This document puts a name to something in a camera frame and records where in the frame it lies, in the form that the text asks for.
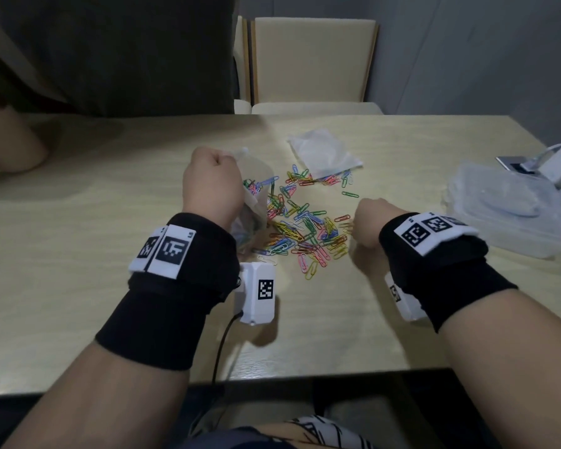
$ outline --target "wooden table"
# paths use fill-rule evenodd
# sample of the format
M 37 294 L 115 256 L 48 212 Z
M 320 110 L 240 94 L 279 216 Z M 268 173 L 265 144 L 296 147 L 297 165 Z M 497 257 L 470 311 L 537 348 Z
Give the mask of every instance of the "wooden table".
M 508 117 L 218 115 L 93 120 L 32 116 L 55 147 L 49 161 L 0 175 L 0 394 L 45 391 L 93 338 L 122 296 L 127 265 L 151 230 L 181 208 L 192 150 L 249 147 L 285 176 L 296 162 L 289 134 L 329 128 L 364 162 L 349 191 L 404 208 L 440 208 L 462 160 L 497 167 L 499 154 L 532 155 L 542 145 Z M 340 186 L 299 188 L 298 203 L 353 214 Z M 356 251 L 366 273 L 379 256 Z M 489 261 L 561 316 L 561 256 L 536 260 L 492 249 Z M 404 323 L 377 273 L 347 256 L 311 281 L 297 257 L 279 259 L 277 319 L 236 324 L 220 378 L 278 378 L 445 366 L 429 324 Z M 191 379 L 208 381 L 232 296 L 208 317 Z

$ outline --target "person's left arm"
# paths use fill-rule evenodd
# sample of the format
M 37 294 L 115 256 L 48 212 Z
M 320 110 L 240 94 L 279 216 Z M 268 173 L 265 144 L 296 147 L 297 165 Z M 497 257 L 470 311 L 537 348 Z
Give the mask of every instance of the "person's left arm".
M 194 151 L 183 177 L 183 213 L 170 223 L 196 224 L 198 234 L 210 237 L 206 243 L 222 247 L 212 258 L 190 246 L 185 261 L 194 262 L 192 268 L 225 269 L 228 262 L 229 269 L 238 271 L 228 230 L 243 195 L 232 157 L 208 148 Z M 4 448 L 130 449 L 163 443 L 185 397 L 206 316 L 225 296 L 181 273 L 176 280 L 135 273 L 129 286 L 96 340 L 39 400 Z

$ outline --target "beige chair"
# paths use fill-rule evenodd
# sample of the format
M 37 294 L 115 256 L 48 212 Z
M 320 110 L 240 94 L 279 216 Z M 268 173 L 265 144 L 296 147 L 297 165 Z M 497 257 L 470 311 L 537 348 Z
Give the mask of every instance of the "beige chair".
M 247 45 L 247 20 L 237 16 L 233 57 L 237 65 L 239 78 L 239 97 L 235 99 L 235 114 L 249 115 L 251 113 L 251 84 L 249 82 L 249 48 Z
M 359 105 L 377 32 L 373 20 L 255 19 L 252 113 L 380 114 L 373 103 Z

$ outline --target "bag of paper clips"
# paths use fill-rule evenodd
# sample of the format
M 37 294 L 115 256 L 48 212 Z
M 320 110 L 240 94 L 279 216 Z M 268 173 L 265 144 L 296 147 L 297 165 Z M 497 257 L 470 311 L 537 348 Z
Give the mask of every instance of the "bag of paper clips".
M 242 254 L 251 247 L 257 232 L 266 228 L 267 198 L 273 182 L 272 169 L 243 148 L 233 154 L 245 188 L 245 204 L 231 225 L 231 235 Z

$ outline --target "plastic bag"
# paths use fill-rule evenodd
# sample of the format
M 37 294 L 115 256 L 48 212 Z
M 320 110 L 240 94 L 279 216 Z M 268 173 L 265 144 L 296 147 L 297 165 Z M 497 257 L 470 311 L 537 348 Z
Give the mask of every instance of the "plastic bag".
M 243 180 L 254 180 L 262 182 L 269 180 L 274 173 L 272 169 L 261 160 L 249 153 L 247 148 L 233 154 Z M 231 235 L 237 242 L 237 251 L 244 253 L 254 239 L 255 234 L 266 228 L 267 201 L 270 193 L 270 185 L 262 186 L 262 189 L 253 195 L 248 189 L 245 190 L 245 204 L 231 225 Z
M 345 149 L 343 142 L 335 138 L 328 129 L 316 129 L 298 136 L 289 136 L 293 151 L 309 169 L 314 180 L 335 175 L 363 162 Z

